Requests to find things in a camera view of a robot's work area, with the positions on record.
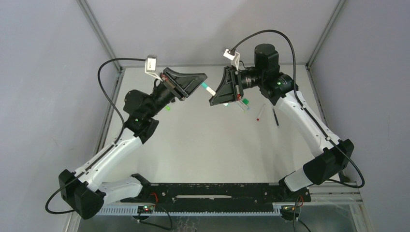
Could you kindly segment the white marker blue end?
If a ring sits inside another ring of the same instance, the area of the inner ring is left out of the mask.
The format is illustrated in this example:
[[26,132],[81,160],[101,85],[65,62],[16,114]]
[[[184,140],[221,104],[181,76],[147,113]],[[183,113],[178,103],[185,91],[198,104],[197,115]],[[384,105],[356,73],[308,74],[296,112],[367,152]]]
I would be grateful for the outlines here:
[[[210,93],[212,96],[215,96],[216,92],[211,88],[211,87],[207,87],[204,88],[208,93]],[[216,105],[223,105],[223,106],[228,106],[228,103],[218,103],[218,104],[212,104],[211,106],[216,106]]]

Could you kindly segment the white marker red end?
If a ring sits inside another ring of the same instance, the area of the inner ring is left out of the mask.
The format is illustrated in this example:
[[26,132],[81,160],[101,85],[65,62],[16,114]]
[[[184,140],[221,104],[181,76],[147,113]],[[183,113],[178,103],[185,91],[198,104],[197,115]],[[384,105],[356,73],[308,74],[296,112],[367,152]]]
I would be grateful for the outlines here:
[[260,120],[261,120],[261,116],[262,116],[262,114],[263,114],[263,112],[264,112],[264,110],[265,110],[265,107],[266,107],[266,104],[263,104],[262,107],[261,107],[261,109],[260,109],[260,111],[258,112],[258,115],[257,115],[257,118],[256,118],[257,121],[260,121]]

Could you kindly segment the black gel pen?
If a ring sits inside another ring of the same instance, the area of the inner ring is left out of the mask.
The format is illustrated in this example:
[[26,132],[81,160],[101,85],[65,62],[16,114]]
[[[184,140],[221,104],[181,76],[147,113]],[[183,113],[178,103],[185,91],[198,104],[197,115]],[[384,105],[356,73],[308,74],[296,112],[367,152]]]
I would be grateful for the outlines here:
[[279,126],[278,117],[277,117],[277,114],[276,114],[276,111],[275,111],[274,108],[272,108],[272,112],[273,112],[273,115],[274,115],[274,119],[275,119],[276,126]]

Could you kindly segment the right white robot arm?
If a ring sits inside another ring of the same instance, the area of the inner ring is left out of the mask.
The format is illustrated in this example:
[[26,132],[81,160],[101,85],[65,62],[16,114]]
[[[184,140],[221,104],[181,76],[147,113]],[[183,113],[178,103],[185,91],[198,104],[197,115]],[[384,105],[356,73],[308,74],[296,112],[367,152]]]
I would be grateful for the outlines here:
[[320,185],[345,169],[354,149],[349,140],[341,140],[311,110],[298,85],[280,71],[278,52],[271,44],[254,49],[254,66],[239,70],[240,54],[226,49],[224,57],[231,65],[224,67],[221,83],[209,100],[210,105],[240,101],[244,90],[258,87],[274,108],[283,112],[305,139],[314,159],[279,181],[287,192]]

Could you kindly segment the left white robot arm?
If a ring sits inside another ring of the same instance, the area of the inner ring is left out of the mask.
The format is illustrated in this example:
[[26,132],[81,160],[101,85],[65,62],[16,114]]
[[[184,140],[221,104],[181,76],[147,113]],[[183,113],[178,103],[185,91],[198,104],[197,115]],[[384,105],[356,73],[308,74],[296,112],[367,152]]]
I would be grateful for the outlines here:
[[82,219],[92,218],[105,205],[140,194],[143,184],[135,174],[120,181],[103,181],[126,156],[153,135],[159,124],[155,115],[175,98],[184,101],[207,79],[205,73],[180,73],[170,68],[162,72],[145,70],[145,75],[159,83],[151,94],[139,90],[126,94],[123,110],[129,117],[122,120],[114,141],[75,171],[64,170],[59,174],[62,199]]

